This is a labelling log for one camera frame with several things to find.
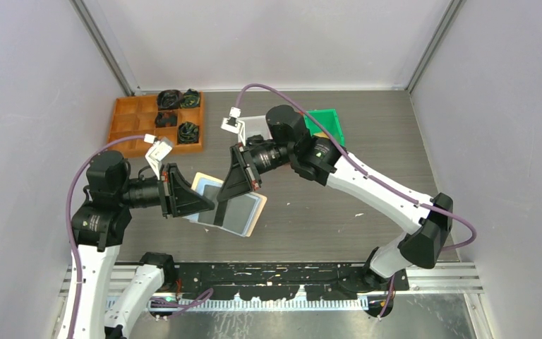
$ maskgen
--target gray tabletop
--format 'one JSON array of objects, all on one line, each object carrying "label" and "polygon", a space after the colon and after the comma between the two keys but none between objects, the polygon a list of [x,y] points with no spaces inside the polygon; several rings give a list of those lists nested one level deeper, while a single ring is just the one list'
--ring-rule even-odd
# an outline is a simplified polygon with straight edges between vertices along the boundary
[{"label": "gray tabletop", "polygon": [[[237,93],[206,93],[205,150],[171,155],[189,181],[196,172],[224,179],[229,146],[236,137],[219,127]],[[348,151],[373,169],[416,191],[437,189],[409,96],[404,91],[291,92],[306,109],[335,108]],[[264,115],[284,102],[271,93],[247,93],[242,116]],[[134,169],[146,165],[132,160]],[[298,177],[289,167],[263,174],[258,193],[267,205],[248,238],[183,218],[164,219],[160,210],[132,210],[120,260],[136,261],[146,251],[177,261],[364,261],[402,231],[391,220],[341,191]],[[457,259],[443,253],[441,259]]]}]

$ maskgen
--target black object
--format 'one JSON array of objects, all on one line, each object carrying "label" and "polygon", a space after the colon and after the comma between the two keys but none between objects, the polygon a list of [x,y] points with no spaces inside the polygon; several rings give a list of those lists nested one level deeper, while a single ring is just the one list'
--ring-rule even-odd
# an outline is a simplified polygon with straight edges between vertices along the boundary
[{"label": "black object", "polygon": [[[290,300],[295,298],[301,285],[305,286],[306,299],[309,301],[353,300],[358,299],[358,293],[373,291],[367,285],[354,285],[347,279],[362,276],[363,263],[207,262],[176,263],[176,269],[185,299],[195,299],[211,287],[215,290],[212,300],[234,300],[238,292],[242,300],[253,297],[259,297],[262,301]],[[397,275],[394,290],[408,289],[408,280]]]},{"label": "black object", "polygon": [[[452,212],[454,201],[448,195],[439,193],[433,199],[433,205]],[[434,268],[452,230],[452,218],[431,211],[426,219],[419,220],[418,223],[421,228],[413,235],[407,234],[398,244],[398,248],[410,263],[422,268]]]},{"label": "black object", "polygon": [[[368,302],[368,309],[365,309],[364,311],[373,318],[377,318],[379,314],[381,313],[381,310],[383,309],[383,305],[385,305],[385,299],[375,299],[373,300],[372,297],[366,298]],[[390,313],[392,313],[392,310],[394,309],[394,298],[390,298],[390,301],[387,303],[387,307],[385,308],[385,312],[383,312],[382,318],[385,318],[386,316],[389,316]]]},{"label": "black object", "polygon": [[213,225],[223,227],[223,220],[225,219],[225,213],[227,212],[227,201],[222,201],[217,205],[217,211],[215,212],[215,219]]},{"label": "black object", "polygon": [[200,93],[192,88],[183,94],[183,100],[180,104],[181,108],[196,108],[200,107]]},{"label": "black object", "polygon": [[178,278],[174,257],[166,253],[146,252],[140,259],[143,265],[153,265],[163,270],[163,285],[173,285]]},{"label": "black object", "polygon": [[300,177],[323,186],[335,172],[333,165],[341,156],[338,149],[326,138],[311,136],[304,118],[292,107],[273,107],[266,119],[272,140],[250,138],[249,145],[230,147],[231,165],[218,201],[259,189],[261,174],[287,163]]},{"label": "black object", "polygon": [[159,111],[155,117],[155,127],[177,126],[177,113],[175,111]]},{"label": "black object", "polygon": [[189,121],[179,125],[178,143],[197,143],[200,129],[194,123]]},{"label": "black object", "polygon": [[130,208],[161,206],[164,217],[181,217],[212,210],[214,203],[197,194],[181,176],[176,164],[162,168],[161,179],[129,179],[127,159],[116,150],[94,156],[86,171],[86,199],[71,218],[78,245],[104,251],[120,245],[132,216]]},{"label": "black object", "polygon": [[122,333],[123,328],[124,327],[122,325],[117,325],[114,328],[105,327],[104,328],[105,339],[127,339],[126,337],[124,337]]},{"label": "black object", "polygon": [[157,96],[157,106],[159,110],[178,109],[182,100],[183,94],[179,90],[164,90]]},{"label": "black object", "polygon": [[390,280],[378,275],[371,270],[371,259],[373,259],[378,249],[379,247],[374,248],[374,250],[372,250],[371,254],[366,259],[366,262],[363,266],[362,278],[365,284],[367,284],[370,288],[374,290],[387,290]]}]

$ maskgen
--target metal table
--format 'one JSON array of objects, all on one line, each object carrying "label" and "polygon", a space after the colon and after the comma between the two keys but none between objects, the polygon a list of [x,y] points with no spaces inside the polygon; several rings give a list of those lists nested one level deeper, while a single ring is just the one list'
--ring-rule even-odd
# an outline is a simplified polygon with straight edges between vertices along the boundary
[{"label": "metal table", "polygon": [[[109,308],[131,283],[135,266],[115,266]],[[290,300],[209,300],[175,319],[156,320],[143,312],[132,338],[486,338],[493,335],[483,309],[484,291],[473,263],[438,263],[433,270],[406,270],[410,289],[399,291],[394,309],[381,322],[363,311],[381,291],[358,299],[307,302],[301,288]],[[71,269],[59,295],[60,310],[68,295]],[[174,293],[157,293],[157,297]],[[61,324],[55,323],[54,331]]]},{"label": "metal table", "polygon": [[[235,135],[221,130],[237,93],[206,93],[205,150],[170,156],[189,181],[196,172],[224,179]],[[437,193],[409,96],[404,91],[292,92],[307,109],[335,108],[348,150],[377,171],[414,190]],[[247,93],[242,115],[264,115],[284,102],[271,93]],[[134,169],[146,165],[133,160]],[[289,167],[263,175],[268,197],[249,238],[207,230],[182,218],[161,218],[156,208],[133,210],[120,260],[146,251],[176,261],[362,261],[401,230],[384,215],[340,191],[300,179]],[[457,259],[443,253],[441,259]]]}]

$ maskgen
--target cable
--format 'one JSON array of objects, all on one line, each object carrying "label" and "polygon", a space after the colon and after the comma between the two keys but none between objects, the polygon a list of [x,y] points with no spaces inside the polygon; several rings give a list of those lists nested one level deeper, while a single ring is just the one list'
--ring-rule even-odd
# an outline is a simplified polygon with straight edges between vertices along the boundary
[{"label": "cable", "polygon": [[392,278],[390,279],[390,288],[387,291],[387,297],[385,298],[385,304],[383,304],[383,308],[381,309],[381,312],[379,312],[379,315],[377,316],[379,321],[381,321],[381,317],[383,316],[383,314],[385,313],[385,310],[387,309],[387,304],[389,304],[390,301],[392,300],[392,293],[395,293],[394,278],[395,278],[395,275],[392,275]]},{"label": "cable", "polygon": [[140,178],[140,175],[141,175],[145,170],[150,170],[150,169],[151,169],[150,165],[146,165],[146,166],[140,168],[140,170],[138,171],[138,178],[139,178],[139,179],[142,179],[142,178]]},{"label": "cable", "polygon": [[75,239],[73,238],[73,229],[71,228],[71,198],[73,196],[73,190],[80,179],[80,175],[84,172],[86,167],[90,164],[90,161],[97,154],[106,150],[107,148],[117,145],[118,143],[123,143],[124,141],[135,140],[135,139],[144,139],[144,136],[127,136],[124,138],[117,139],[112,141],[101,149],[93,153],[83,164],[80,166],[80,169],[76,172],[76,175],[73,176],[71,180],[71,185],[67,192],[66,199],[66,226],[67,226],[67,235],[69,237],[69,243],[71,245],[71,253],[73,254],[73,260],[76,263],[76,295],[73,298],[73,307],[71,309],[71,317],[69,321],[69,329],[67,332],[67,338],[73,339],[73,330],[76,328],[76,320],[78,318],[78,309],[80,308],[80,296],[82,295],[82,281],[83,281],[83,272],[82,272],[82,263],[80,262],[80,254],[78,253],[78,245],[76,244]]},{"label": "cable", "polygon": [[126,163],[127,171],[128,171],[128,177],[126,178],[126,184],[127,184],[130,181],[130,173],[132,173],[132,164],[127,159],[125,159],[124,162]]},{"label": "cable", "polygon": [[383,180],[381,180],[381,179],[379,179],[379,178],[377,178],[377,177],[375,177],[373,175],[369,175],[369,173],[367,171],[365,171],[364,168],[359,166],[359,164],[354,162],[354,160],[352,160],[348,156],[348,152],[345,149],[343,149],[343,147],[339,144],[339,142],[335,139],[335,137],[319,121],[317,121],[317,119],[315,119],[310,113],[308,113],[306,111],[306,109],[304,109],[300,104],[293,101],[289,96],[285,95],[284,93],[281,93],[280,91],[278,91],[278,90],[276,90],[276,89],[274,89],[272,87],[269,87],[267,85],[263,85],[262,83],[251,83],[251,84],[248,84],[248,85],[244,86],[242,88],[242,90],[240,91],[240,93],[238,94],[238,97],[236,98],[236,104],[234,105],[235,108],[240,108],[240,104],[242,102],[242,97],[244,96],[244,93],[247,91],[247,89],[252,88],[252,87],[259,87],[259,88],[264,88],[266,90],[269,90],[270,92],[273,92],[276,95],[279,95],[282,99],[286,100],[288,103],[290,103],[292,106],[294,106],[298,111],[304,113],[315,125],[317,125],[319,127],[319,129],[323,133],[325,133],[325,135],[335,145],[337,150],[342,154],[342,156],[344,156],[344,158],[350,163],[350,165],[352,165],[360,173],[362,173],[363,176],[368,177],[369,179],[373,180],[377,184],[381,185],[383,188],[385,188],[388,191],[392,192],[393,194],[399,196],[400,198],[403,198],[404,200],[406,200],[406,201],[408,201],[410,203],[413,203],[414,205],[421,206],[422,208],[432,210],[432,211],[437,212],[437,213],[439,213],[441,215],[445,215],[445,216],[447,216],[449,218],[452,218],[454,220],[459,221],[460,223],[462,223],[464,226],[466,226],[471,231],[470,238],[468,238],[467,240],[465,240],[465,241],[463,241],[461,243],[446,246],[446,247],[444,247],[442,249],[443,251],[451,251],[453,249],[458,249],[459,247],[466,246],[466,245],[472,243],[473,241],[475,241],[475,239],[476,239],[476,229],[470,222],[466,221],[464,218],[459,217],[458,215],[455,215],[454,213],[448,212],[448,211],[446,211],[446,210],[444,210],[442,208],[439,208],[439,207],[431,206],[431,205],[428,205],[426,203],[419,204],[419,201],[416,200],[415,198],[407,196],[406,194],[404,194],[404,193],[398,191],[397,189],[391,187],[389,184],[385,183]]},{"label": "cable", "polygon": [[161,305],[168,306],[168,307],[175,307],[175,308],[180,309],[179,311],[175,311],[171,316],[167,317],[168,319],[170,319],[170,318],[175,318],[177,316],[182,315],[182,313],[188,311],[192,307],[197,307],[201,304],[204,304],[207,300],[211,299],[212,296],[213,296],[213,289],[210,288],[204,291],[203,293],[201,293],[198,297],[196,297],[196,299],[194,299],[193,301],[190,302],[190,304],[187,304],[187,305],[178,304],[176,302],[168,302],[167,300],[161,299],[161,298],[152,298],[151,301],[156,302]]}]

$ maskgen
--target metal floor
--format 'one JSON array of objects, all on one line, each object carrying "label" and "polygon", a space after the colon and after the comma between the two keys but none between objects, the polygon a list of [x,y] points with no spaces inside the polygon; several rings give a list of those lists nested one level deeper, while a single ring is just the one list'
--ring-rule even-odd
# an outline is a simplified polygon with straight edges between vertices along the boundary
[{"label": "metal floor", "polygon": [[399,295],[381,322],[364,311],[188,312],[155,321],[144,313],[132,337],[149,339],[474,339],[462,295]]},{"label": "metal floor", "polygon": [[[205,151],[172,155],[182,175],[196,172],[224,179],[229,146],[236,136],[221,130],[222,117],[237,93],[207,93]],[[375,170],[416,191],[435,195],[429,167],[409,96],[404,91],[291,92],[307,109],[335,108],[346,147]],[[271,93],[244,96],[242,116],[264,115],[284,102]],[[146,165],[133,160],[132,168]],[[289,167],[262,175],[258,193],[268,201],[249,238],[207,230],[183,218],[164,219],[160,210],[132,210],[119,260],[137,261],[146,251],[172,254],[177,261],[364,261],[376,246],[402,231],[391,220],[357,199],[315,182]],[[456,260],[455,252],[443,253]]]}]

